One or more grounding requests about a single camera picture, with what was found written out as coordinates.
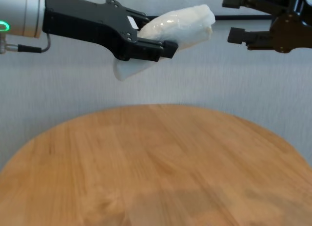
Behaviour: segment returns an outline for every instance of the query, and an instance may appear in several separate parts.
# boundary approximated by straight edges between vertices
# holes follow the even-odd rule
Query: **gray wall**
[[[0,168],[25,142],[60,122],[130,104],[175,103],[254,121],[294,145],[312,164],[312,50],[289,55],[228,44],[231,26],[267,30],[269,22],[218,22],[211,41],[119,82],[112,54],[52,36],[47,54],[0,56]],[[14,43],[45,45],[14,38]]]

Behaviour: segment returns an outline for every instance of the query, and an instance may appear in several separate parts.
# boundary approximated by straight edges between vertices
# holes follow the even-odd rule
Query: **wood grain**
[[[83,116],[0,174],[1,226],[311,226],[312,171],[283,139],[184,106]]]

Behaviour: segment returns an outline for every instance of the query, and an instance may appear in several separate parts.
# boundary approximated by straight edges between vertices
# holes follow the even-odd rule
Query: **green led light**
[[[10,30],[10,25],[3,20],[0,20],[0,32],[7,32]]]

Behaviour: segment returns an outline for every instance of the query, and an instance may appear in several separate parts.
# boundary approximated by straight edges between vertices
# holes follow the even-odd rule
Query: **white cloth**
[[[178,51],[192,47],[210,39],[211,25],[215,16],[207,5],[181,9],[166,13],[145,25],[138,37],[160,41],[173,41],[179,45]],[[137,74],[157,62],[131,59],[115,60],[114,74],[118,80]]]

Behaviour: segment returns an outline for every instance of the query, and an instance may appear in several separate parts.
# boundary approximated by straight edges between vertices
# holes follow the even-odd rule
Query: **black cable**
[[[44,49],[40,47],[32,47],[32,46],[25,46],[25,45],[18,45],[18,52],[29,52],[29,53],[44,53],[47,52],[51,47],[51,38],[50,34],[47,34],[48,38],[48,46]]]
[[[215,20],[272,20],[271,15],[216,15]]]

